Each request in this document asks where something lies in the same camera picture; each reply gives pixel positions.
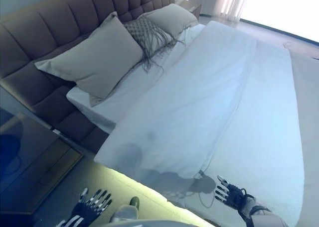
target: bedside table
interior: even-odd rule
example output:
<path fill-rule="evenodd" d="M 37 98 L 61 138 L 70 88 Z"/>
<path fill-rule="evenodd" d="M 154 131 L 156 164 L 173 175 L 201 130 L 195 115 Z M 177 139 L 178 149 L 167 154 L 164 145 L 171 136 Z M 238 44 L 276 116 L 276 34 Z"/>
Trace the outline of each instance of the bedside table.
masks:
<path fill-rule="evenodd" d="M 4 123 L 0 134 L 20 140 L 17 156 L 1 174 L 1 224 L 12 223 L 17 218 L 30 222 L 35 210 L 82 154 L 22 113 Z"/>
<path fill-rule="evenodd" d="M 183 7 L 184 9 L 188 10 L 191 12 L 193 15 L 196 16 L 196 18 L 199 18 L 200 15 L 200 10 L 201 10 L 201 4 L 195 4 L 193 2 L 190 2 L 188 0 L 181 0 L 176 3 L 180 7 Z"/>

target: bed frame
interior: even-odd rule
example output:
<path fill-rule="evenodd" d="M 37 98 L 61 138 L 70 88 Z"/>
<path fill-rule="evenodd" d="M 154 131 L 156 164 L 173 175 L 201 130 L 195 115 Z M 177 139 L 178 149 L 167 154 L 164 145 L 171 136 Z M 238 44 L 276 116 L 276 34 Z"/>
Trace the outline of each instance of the bed frame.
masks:
<path fill-rule="evenodd" d="M 79 44 L 113 11 L 127 22 L 170 3 L 174 0 L 49 0 L 2 18 L 0 85 L 52 128 L 96 153 L 108 134 L 67 100 L 75 83 L 37 70 L 34 62 Z"/>

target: decorative pillow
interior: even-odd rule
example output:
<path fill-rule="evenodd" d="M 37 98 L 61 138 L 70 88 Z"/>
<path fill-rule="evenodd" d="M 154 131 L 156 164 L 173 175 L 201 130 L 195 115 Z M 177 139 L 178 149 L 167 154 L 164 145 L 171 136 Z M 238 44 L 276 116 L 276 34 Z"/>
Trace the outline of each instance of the decorative pillow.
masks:
<path fill-rule="evenodd" d="M 134 40 L 143 49 L 143 61 L 147 72 L 151 67 L 151 58 L 167 47 L 173 47 L 177 40 L 164 32 L 161 28 L 151 22 L 148 18 L 142 16 L 139 19 L 124 24 Z"/>
<path fill-rule="evenodd" d="M 94 106 L 107 97 L 142 56 L 142 49 L 114 12 L 89 38 L 53 59 L 35 63 L 35 66 L 62 79 L 75 81 L 80 89 L 90 94 Z"/>
<path fill-rule="evenodd" d="M 177 37 L 186 28 L 198 24 L 197 18 L 192 13 L 176 4 L 164 6 L 161 9 L 142 14 L 140 17 L 143 16 L 174 37 Z"/>

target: curtain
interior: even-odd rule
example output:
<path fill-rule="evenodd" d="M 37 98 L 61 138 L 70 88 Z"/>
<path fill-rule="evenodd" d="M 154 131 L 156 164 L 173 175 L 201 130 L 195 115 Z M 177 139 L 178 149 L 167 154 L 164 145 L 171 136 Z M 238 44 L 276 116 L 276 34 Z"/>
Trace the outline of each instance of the curtain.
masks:
<path fill-rule="evenodd" d="M 239 21 L 246 0 L 217 0 L 213 16 Z"/>

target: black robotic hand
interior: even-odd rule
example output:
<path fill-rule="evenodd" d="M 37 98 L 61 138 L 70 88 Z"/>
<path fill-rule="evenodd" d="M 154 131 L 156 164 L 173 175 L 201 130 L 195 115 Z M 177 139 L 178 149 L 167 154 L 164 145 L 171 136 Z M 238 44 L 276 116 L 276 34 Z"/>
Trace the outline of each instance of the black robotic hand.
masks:
<path fill-rule="evenodd" d="M 61 222 L 58 226 L 86 227 L 99 217 L 111 204 L 111 194 L 98 190 L 89 200 L 86 200 L 88 188 L 82 192 L 79 202 L 72 210 L 71 218 L 67 222 Z"/>
<path fill-rule="evenodd" d="M 215 198 L 225 205 L 238 211 L 239 215 L 246 222 L 247 226 L 251 221 L 251 216 L 257 211 L 269 211 L 269 209 L 259 205 L 255 197 L 247 194 L 244 188 L 238 187 L 228 183 L 221 176 L 217 176 L 222 186 L 217 186 L 215 190 Z"/>

